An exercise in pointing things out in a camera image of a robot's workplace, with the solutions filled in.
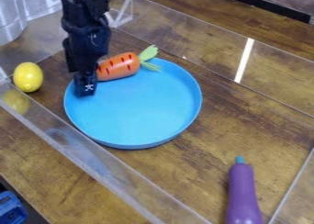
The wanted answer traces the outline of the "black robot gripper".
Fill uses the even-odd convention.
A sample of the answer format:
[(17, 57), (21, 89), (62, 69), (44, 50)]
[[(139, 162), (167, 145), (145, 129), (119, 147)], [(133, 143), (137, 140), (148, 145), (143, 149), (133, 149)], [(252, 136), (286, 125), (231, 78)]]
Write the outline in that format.
[(66, 58), (66, 68), (73, 75), (74, 96), (93, 95), (97, 89), (97, 75), (95, 74), (97, 60), (108, 54), (111, 28), (108, 20), (78, 20), (61, 18), (61, 27), (66, 32), (62, 47)]

